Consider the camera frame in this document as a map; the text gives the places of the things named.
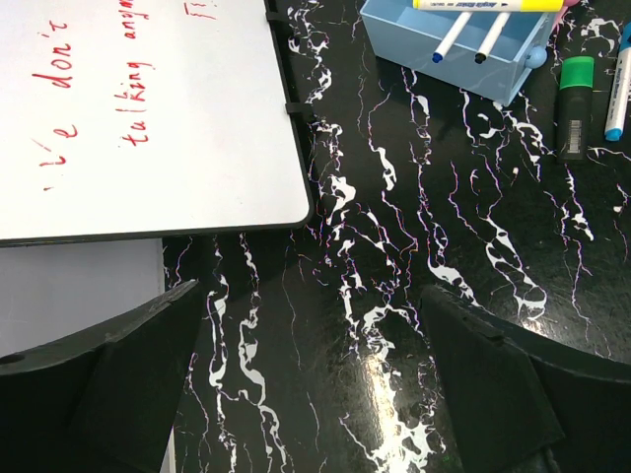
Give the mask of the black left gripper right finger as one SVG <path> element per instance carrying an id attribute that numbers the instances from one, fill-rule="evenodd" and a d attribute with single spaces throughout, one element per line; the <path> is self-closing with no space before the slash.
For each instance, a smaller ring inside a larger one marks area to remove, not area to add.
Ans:
<path id="1" fill-rule="evenodd" d="M 627 472 L 630 367 L 437 286 L 421 316 L 467 472 Z"/>

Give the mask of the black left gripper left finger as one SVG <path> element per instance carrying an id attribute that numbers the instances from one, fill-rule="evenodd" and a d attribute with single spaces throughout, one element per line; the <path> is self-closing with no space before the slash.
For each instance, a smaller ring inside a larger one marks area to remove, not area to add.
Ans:
<path id="1" fill-rule="evenodd" d="M 160 471 L 202 316 L 191 280 L 3 357 L 2 471 Z"/>

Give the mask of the light blue capped marker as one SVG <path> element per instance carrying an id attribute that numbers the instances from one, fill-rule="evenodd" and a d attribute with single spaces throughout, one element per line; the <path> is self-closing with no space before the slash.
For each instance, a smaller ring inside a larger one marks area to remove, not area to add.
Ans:
<path id="1" fill-rule="evenodd" d="M 630 94 L 630 24 L 627 24 L 621 35 L 615 65 L 614 79 L 604 127 L 604 139 L 607 142 L 618 142 L 624 131 L 627 103 Z"/>

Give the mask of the black white marker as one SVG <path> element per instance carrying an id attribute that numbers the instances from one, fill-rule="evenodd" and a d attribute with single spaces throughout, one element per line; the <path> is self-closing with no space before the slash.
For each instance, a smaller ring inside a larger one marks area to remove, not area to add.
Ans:
<path id="1" fill-rule="evenodd" d="M 482 43 L 475 53 L 474 61 L 476 64 L 482 64 L 486 61 L 488 55 L 492 51 L 495 43 L 502 34 L 505 25 L 508 23 L 511 14 L 509 12 L 501 12 L 496 17 L 494 23 L 484 37 Z"/>

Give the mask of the light blue bin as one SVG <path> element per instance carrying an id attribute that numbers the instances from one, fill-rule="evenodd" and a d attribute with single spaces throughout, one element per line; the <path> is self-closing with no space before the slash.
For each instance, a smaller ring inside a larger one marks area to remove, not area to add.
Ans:
<path id="1" fill-rule="evenodd" d="M 376 56 L 508 105 L 530 72 L 547 60 L 546 45 L 558 14 L 512 13 L 486 59 L 478 63 L 498 14 L 473 13 L 443 59 L 433 55 L 453 28 L 455 12 L 423 11 L 411 1 L 367 1 L 360 10 Z"/>

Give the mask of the blue white marker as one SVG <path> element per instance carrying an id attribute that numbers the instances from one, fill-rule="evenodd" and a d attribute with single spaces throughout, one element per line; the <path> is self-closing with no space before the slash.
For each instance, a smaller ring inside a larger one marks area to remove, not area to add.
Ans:
<path id="1" fill-rule="evenodd" d="M 457 40 L 458 36 L 468 23 L 472 13 L 471 12 L 461 12 L 459 16 L 454 21 L 453 25 L 450 27 L 448 32 L 445 34 L 439 45 L 436 47 L 435 51 L 432 55 L 432 61 L 434 63 L 440 63 L 443 61 L 445 56 L 448 54 L 453 44 Z"/>

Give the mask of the yellow capped marker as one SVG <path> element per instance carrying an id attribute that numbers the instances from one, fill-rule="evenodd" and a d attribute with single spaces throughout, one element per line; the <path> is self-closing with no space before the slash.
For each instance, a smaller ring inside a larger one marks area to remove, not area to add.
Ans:
<path id="1" fill-rule="evenodd" d="M 424 11 L 444 12 L 526 12 L 556 13 L 563 0 L 413 0 L 412 6 Z"/>

